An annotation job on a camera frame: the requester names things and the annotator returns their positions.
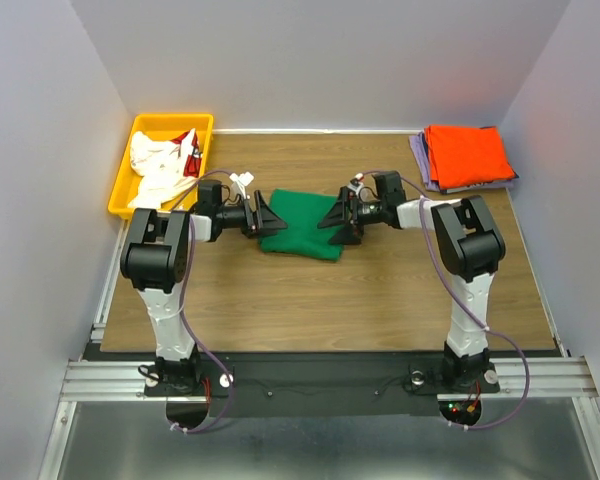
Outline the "green t shirt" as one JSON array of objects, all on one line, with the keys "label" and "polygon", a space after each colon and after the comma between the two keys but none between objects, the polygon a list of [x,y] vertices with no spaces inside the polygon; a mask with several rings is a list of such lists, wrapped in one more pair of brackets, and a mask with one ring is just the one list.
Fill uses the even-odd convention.
[{"label": "green t shirt", "polygon": [[287,223],[287,228],[259,240],[264,253],[299,255],[336,262],[344,247],[332,245],[337,227],[318,228],[318,223],[334,206],[334,196],[276,189],[270,197],[271,209]]}]

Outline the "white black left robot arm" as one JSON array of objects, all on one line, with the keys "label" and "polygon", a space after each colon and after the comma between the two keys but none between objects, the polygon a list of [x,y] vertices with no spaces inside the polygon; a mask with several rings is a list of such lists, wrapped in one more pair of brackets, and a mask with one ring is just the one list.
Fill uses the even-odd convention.
[{"label": "white black left robot arm", "polygon": [[225,229],[248,238],[273,236],[288,228],[260,191],[252,196],[240,180],[233,181],[236,202],[223,199],[225,185],[201,180],[197,202],[168,213],[135,210],[120,257],[120,272],[143,300],[155,337],[156,360],[139,368],[147,389],[157,394],[191,395],[201,385],[198,342],[184,320],[184,293],[197,242],[213,242]]}]

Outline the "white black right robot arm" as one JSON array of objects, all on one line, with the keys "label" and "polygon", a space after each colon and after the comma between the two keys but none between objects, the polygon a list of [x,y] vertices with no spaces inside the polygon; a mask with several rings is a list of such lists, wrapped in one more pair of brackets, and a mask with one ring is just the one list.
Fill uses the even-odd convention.
[{"label": "white black right robot arm", "polygon": [[425,195],[409,200],[406,180],[396,171],[374,171],[375,197],[363,197],[364,175],[341,187],[319,229],[336,228],[333,245],[358,245],[364,227],[385,224],[394,229],[419,229],[444,288],[452,299],[451,323],[444,342],[438,380],[448,389],[462,390],[490,369],[487,336],[489,293],[500,261],[504,239],[484,199],[434,201]]}]

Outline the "folded purple t shirt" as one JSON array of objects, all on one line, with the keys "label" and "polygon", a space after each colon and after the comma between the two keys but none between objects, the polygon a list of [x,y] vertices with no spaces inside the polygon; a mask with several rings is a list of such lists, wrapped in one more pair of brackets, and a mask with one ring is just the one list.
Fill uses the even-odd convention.
[{"label": "folded purple t shirt", "polygon": [[438,192],[440,186],[436,180],[431,177],[431,167],[429,162],[429,148],[425,140],[424,132],[421,131],[409,138],[410,148],[415,157],[420,171],[422,182],[428,191]]}]

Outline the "white t shirt red print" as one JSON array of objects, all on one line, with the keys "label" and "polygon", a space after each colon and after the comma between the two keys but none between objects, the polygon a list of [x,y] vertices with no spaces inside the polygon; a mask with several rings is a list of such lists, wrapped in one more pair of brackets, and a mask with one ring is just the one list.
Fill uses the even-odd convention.
[{"label": "white t shirt red print", "polygon": [[202,152],[195,128],[166,141],[155,141],[143,132],[131,137],[130,166],[141,177],[128,207],[160,209],[200,176]]}]

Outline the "folded orange t shirt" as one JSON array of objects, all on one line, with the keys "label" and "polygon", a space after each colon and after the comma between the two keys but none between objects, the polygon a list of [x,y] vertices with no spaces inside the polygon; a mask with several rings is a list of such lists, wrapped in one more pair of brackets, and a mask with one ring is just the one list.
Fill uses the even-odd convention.
[{"label": "folded orange t shirt", "polygon": [[511,181],[510,165],[498,129],[430,125],[424,129],[431,178],[441,189]]}]

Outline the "yellow plastic bin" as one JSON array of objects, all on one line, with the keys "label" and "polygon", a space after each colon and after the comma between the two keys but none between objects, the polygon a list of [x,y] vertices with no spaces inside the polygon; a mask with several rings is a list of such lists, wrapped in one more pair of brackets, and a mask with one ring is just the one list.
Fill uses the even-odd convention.
[{"label": "yellow plastic bin", "polygon": [[[202,152],[202,164],[199,176],[201,177],[206,173],[213,125],[214,117],[209,113],[145,113],[136,116],[111,191],[108,211],[122,219],[129,220],[136,209],[128,207],[129,201],[137,193],[137,187],[141,180],[141,177],[130,166],[131,137],[134,133],[143,132],[152,140],[166,141],[195,128],[199,139],[199,147]],[[173,207],[184,193],[164,203],[160,209]]]}]

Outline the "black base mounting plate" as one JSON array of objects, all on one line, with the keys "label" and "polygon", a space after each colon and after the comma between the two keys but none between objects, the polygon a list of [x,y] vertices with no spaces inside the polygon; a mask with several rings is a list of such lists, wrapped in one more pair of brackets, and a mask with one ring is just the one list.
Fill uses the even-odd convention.
[{"label": "black base mounting plate", "polygon": [[[515,357],[500,352],[478,382],[448,389],[438,380],[442,354],[435,352],[229,353],[221,366],[199,360],[208,384],[191,395],[164,389],[152,394],[146,381],[145,394],[173,417],[436,416],[487,400],[482,388],[498,392],[497,358]],[[522,396],[511,400],[529,399],[529,359],[517,359],[525,385]]]}]

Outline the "aluminium frame rail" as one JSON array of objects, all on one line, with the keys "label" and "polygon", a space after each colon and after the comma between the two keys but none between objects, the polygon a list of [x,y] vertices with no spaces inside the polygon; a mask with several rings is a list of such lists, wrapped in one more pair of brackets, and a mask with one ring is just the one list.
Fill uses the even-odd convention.
[{"label": "aluminium frame rail", "polygon": [[[500,390],[488,393],[481,389],[483,399],[517,399],[522,396],[525,375],[517,358],[494,360]],[[60,398],[65,402],[149,401],[145,380],[137,372],[137,361],[71,362],[66,371]],[[579,358],[530,358],[531,398],[596,398],[598,390],[587,361]]]}]

